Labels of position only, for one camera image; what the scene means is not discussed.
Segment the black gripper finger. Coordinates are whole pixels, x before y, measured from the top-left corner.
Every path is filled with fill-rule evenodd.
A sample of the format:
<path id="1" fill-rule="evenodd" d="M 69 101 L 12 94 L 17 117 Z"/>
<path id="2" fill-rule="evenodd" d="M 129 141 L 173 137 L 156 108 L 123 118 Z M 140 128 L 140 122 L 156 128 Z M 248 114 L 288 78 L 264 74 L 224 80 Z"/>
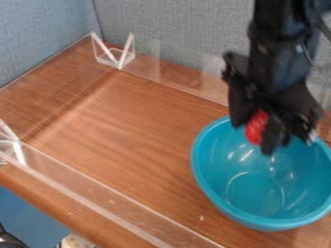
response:
<path id="1" fill-rule="evenodd" d="M 273 113 L 263 130 L 261 153 L 271 155 L 279 146 L 285 146 L 291 140 L 291 118 L 285 113 Z"/>
<path id="2" fill-rule="evenodd" d="M 257 109 L 257 88 L 253 84 L 229 81 L 228 85 L 228 112 L 231 125 L 237 128 L 244 125 Z"/>

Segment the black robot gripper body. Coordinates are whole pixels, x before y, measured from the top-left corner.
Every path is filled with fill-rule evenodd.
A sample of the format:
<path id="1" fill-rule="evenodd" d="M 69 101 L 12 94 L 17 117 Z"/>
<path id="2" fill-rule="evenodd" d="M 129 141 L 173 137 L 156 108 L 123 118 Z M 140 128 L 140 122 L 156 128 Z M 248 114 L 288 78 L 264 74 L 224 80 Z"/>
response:
<path id="1" fill-rule="evenodd" d="M 309 141 L 323 117 L 323 108 L 308 90 L 311 63 L 305 56 L 293 46 L 253 44 L 247 55 L 228 51 L 223 59 L 223 80 L 253 84 L 257 88 L 257 109 L 268 116 L 288 114 L 291 139 Z"/>

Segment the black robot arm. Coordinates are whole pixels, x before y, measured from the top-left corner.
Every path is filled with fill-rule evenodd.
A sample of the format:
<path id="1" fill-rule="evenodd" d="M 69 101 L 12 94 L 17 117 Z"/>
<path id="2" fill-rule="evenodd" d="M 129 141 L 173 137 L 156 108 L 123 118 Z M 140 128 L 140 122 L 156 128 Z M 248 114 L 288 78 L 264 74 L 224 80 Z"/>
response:
<path id="1" fill-rule="evenodd" d="M 330 11 L 331 0 L 255 0 L 249 53 L 223 55 L 231 125 L 247 124 L 257 111 L 267 114 L 260 144 L 265 155 L 293 137 L 309 140 L 323 116 L 307 80 L 319 36 L 331 39 L 322 18 Z"/>

